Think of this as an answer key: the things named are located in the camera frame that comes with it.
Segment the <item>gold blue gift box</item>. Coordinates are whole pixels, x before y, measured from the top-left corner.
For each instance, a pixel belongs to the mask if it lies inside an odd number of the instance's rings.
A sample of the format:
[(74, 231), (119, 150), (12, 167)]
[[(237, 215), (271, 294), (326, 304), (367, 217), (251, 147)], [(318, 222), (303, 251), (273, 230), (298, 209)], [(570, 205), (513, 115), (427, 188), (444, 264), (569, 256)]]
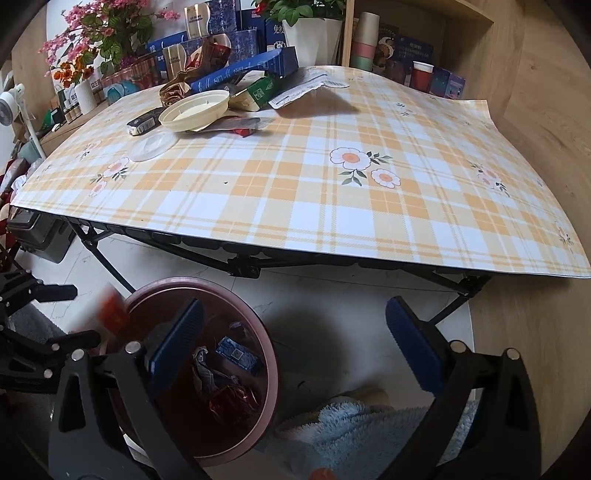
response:
[(259, 37), (256, 29), (235, 30), (216, 36), (222, 45), (230, 49), (228, 63), (233, 64), (259, 54)]
[(168, 79), (172, 80), (179, 72), (193, 68), (197, 64), (204, 38), (177, 43), (162, 50)]
[(233, 32), (238, 29), (235, 0), (211, 0), (186, 6), (184, 20), (189, 39)]

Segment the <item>long blue coffee box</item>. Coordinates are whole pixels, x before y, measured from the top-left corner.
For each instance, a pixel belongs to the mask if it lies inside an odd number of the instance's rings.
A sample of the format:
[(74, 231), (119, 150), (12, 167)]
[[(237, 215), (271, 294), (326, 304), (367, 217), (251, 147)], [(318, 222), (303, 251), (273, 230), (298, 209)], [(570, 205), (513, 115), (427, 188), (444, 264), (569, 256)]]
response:
[(284, 78), (296, 72), (297, 69), (298, 59), (296, 48), (287, 46), (232, 63), (198, 80), (192, 81), (189, 87), (193, 93), (202, 93), (252, 71), (262, 71), (273, 77)]

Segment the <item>cream round bowl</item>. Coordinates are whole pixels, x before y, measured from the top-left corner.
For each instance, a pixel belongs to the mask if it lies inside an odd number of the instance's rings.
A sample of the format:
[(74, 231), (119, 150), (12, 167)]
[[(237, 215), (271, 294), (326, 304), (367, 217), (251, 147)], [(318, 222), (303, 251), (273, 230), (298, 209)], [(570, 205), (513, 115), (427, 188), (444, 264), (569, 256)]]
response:
[(200, 131), (225, 115), (229, 98), (226, 90), (194, 94), (167, 107), (158, 120), (172, 132)]

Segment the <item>brown round trash bin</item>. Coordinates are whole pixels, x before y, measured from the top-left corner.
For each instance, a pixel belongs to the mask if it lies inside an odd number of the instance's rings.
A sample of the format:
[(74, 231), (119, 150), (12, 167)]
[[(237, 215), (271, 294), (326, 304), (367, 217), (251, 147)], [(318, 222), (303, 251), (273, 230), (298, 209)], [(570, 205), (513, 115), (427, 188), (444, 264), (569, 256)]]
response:
[[(204, 307), (204, 327), (195, 340), (173, 383), (164, 392), (152, 392), (155, 406), (181, 450), (202, 467), (231, 462), (263, 439), (276, 414), (280, 373), (273, 342), (263, 321), (228, 288), (193, 277), (171, 277), (152, 282), (132, 293), (124, 302), (126, 321), (110, 341), (116, 351), (131, 341), (143, 344), (159, 324), (171, 320), (190, 299)], [(256, 375), (223, 359), (216, 346), (225, 336), (249, 348), (260, 360)], [(239, 384), (259, 400), (259, 416), (250, 428), (223, 424), (209, 411), (211, 394), (225, 385)]]

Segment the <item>low wooden cabinet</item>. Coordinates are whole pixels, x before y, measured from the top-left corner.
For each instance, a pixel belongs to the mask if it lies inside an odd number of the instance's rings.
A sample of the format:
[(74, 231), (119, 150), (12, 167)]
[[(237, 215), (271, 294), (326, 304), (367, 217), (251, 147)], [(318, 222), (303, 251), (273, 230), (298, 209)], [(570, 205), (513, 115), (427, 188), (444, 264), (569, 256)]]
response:
[(65, 142), (71, 135), (84, 126), (88, 121), (93, 119), (96, 115), (101, 113), (108, 107), (106, 101), (100, 103), (94, 110), (86, 115), (73, 120), (71, 123), (65, 123), (55, 132), (51, 131), (40, 140), (40, 145), (46, 156), (49, 156), (55, 151), (63, 142)]

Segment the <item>white printed label pouch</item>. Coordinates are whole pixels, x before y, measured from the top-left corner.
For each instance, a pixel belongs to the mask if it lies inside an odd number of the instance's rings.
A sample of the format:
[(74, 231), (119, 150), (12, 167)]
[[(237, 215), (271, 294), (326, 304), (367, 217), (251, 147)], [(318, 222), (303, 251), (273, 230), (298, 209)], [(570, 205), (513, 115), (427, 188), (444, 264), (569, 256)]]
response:
[(273, 110), (279, 110), (294, 101), (300, 100), (308, 93), (321, 88), (345, 89), (349, 84), (338, 80), (325, 70), (305, 67), (286, 78), (283, 91), (270, 99), (269, 105)]

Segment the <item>brown paper bag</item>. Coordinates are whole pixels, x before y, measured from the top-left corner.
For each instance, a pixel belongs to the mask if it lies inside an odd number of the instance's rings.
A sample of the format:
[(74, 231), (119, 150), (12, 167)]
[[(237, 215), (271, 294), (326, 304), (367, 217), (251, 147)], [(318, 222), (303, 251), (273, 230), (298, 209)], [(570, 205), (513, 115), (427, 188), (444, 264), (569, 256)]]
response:
[(190, 84), (221, 70), (228, 63), (230, 54), (230, 47), (204, 39), (201, 46), (188, 56), (185, 65), (160, 89), (162, 106), (169, 107), (189, 96)]

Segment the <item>black cigarette pack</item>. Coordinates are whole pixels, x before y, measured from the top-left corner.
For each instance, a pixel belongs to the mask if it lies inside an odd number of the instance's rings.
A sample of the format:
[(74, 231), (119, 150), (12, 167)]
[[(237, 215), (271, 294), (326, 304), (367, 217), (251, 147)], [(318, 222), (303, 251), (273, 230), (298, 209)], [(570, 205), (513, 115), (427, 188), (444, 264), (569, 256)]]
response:
[(142, 113), (126, 124), (127, 133), (131, 136), (144, 135), (160, 125), (159, 117), (165, 107), (158, 107)]

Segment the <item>red rose plant white pot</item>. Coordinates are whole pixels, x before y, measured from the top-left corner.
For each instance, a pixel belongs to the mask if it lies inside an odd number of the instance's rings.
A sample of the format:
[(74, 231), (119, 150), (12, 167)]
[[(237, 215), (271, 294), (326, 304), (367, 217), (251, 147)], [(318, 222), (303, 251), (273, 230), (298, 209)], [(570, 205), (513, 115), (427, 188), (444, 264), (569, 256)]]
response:
[(346, 17), (342, 0), (256, 0), (256, 12), (283, 27), (301, 67), (338, 64)]

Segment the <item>red paper cup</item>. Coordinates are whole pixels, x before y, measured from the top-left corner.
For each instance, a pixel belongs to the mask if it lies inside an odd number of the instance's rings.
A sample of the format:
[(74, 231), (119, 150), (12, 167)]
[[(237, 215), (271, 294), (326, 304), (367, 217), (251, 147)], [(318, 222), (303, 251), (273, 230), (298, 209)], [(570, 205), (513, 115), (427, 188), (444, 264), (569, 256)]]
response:
[(422, 92), (428, 92), (430, 90), (433, 72), (434, 66), (432, 64), (414, 61), (411, 87)]

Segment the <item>clear round plastic lid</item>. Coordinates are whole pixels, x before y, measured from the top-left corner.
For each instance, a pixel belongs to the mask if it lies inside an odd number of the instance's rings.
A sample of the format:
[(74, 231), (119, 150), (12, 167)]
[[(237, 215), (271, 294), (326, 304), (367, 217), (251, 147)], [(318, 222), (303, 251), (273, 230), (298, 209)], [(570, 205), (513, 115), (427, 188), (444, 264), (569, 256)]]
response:
[(174, 133), (156, 132), (141, 138), (128, 157), (134, 163), (152, 160), (170, 150), (177, 141), (178, 136)]

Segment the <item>gold blue gift box right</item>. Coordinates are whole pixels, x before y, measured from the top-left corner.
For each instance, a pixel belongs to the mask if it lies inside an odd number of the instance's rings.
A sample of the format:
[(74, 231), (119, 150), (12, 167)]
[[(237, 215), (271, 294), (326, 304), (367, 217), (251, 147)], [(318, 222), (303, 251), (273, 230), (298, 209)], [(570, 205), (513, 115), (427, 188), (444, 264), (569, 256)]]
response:
[(233, 64), (259, 54), (259, 37), (256, 29), (235, 30), (216, 36), (222, 45), (230, 49), (228, 63)]

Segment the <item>crushed red cola can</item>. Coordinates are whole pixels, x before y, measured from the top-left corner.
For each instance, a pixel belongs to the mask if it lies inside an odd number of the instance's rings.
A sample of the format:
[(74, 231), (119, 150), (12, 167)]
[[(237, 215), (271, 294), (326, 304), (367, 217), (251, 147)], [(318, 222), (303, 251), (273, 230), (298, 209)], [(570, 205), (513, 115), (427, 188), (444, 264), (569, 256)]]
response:
[(250, 428), (259, 416), (256, 394), (239, 384), (228, 384), (215, 390), (208, 408), (223, 424), (240, 428)]

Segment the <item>gold blue gift box top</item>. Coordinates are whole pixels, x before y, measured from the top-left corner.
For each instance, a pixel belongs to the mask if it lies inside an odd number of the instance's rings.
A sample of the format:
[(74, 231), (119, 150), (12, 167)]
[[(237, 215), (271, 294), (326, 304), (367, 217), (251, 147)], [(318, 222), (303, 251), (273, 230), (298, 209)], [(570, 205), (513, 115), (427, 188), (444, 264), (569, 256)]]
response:
[(189, 39), (233, 32), (238, 29), (235, 0), (211, 0), (186, 6), (184, 20)]

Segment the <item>green gold carton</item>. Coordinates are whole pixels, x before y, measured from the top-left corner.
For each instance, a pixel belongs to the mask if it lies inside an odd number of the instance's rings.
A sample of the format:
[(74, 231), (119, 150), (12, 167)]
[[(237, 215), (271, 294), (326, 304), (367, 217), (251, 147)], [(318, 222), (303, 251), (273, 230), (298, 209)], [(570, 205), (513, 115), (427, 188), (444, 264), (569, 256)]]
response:
[(263, 76), (246, 86), (245, 89), (232, 94), (228, 101), (231, 110), (257, 112), (266, 107), (280, 91), (281, 80), (276, 77)]

